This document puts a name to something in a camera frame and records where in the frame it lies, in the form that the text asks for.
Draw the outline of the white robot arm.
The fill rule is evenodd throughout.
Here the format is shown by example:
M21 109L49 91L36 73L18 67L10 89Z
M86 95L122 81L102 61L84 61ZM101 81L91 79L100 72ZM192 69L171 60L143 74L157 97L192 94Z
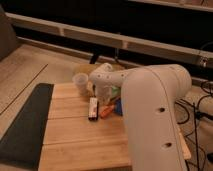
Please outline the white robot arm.
M192 80L181 65L150 65L114 71L105 63L89 75L101 93L121 89L121 102L133 171L187 171L175 102L190 90Z

